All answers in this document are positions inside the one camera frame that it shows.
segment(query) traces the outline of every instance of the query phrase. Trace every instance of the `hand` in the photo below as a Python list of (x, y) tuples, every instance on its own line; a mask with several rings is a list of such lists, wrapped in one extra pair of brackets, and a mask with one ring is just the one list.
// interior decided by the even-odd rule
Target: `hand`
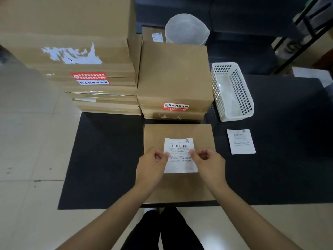
[(209, 148), (195, 152), (189, 151), (192, 160), (197, 165), (198, 172), (211, 192), (228, 186), (225, 180), (225, 159)]
[(135, 186), (150, 195), (162, 179), (169, 156), (169, 153), (163, 154), (155, 147), (151, 147), (139, 158), (136, 168)]

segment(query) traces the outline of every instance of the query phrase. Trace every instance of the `white plastic bag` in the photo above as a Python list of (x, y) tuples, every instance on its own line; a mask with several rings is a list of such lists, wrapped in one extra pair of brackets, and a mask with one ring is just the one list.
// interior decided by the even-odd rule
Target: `white plastic bag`
[(169, 43), (203, 46), (209, 34), (207, 26), (191, 14), (173, 16), (165, 26), (165, 37)]

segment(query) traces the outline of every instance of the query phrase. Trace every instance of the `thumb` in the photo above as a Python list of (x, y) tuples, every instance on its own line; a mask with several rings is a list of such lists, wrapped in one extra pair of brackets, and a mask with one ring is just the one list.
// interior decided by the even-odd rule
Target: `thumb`
[(163, 157), (161, 158), (161, 163), (166, 165), (166, 163), (168, 162), (169, 156), (170, 156), (170, 154), (168, 152), (163, 154)]
[(194, 161), (194, 163), (196, 164), (196, 166), (198, 166), (198, 164), (200, 164), (202, 161), (200, 156), (193, 149), (189, 150), (189, 154), (191, 155), (191, 158)]

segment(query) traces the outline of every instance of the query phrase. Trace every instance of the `leg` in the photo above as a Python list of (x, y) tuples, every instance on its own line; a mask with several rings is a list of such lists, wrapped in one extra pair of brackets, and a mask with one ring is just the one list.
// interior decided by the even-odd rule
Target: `leg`
[(128, 235), (121, 250), (159, 249), (160, 214), (148, 211)]
[(164, 250), (203, 250), (197, 236), (174, 207), (165, 208), (161, 213), (161, 238)]

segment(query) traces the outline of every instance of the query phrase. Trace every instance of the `black table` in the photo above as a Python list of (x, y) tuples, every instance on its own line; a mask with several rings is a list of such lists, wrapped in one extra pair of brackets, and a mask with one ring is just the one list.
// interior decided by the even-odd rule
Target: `black table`
[[(333, 106), (318, 79), (246, 75), (254, 115), (220, 122), (213, 104), (217, 152), (230, 187), (250, 205), (333, 202)], [(185, 123), (143, 116), (82, 113), (59, 209), (111, 206), (135, 182), (143, 125)], [(231, 155), (227, 129), (250, 129), (256, 154)], [(217, 202), (151, 206), (210, 206)]]

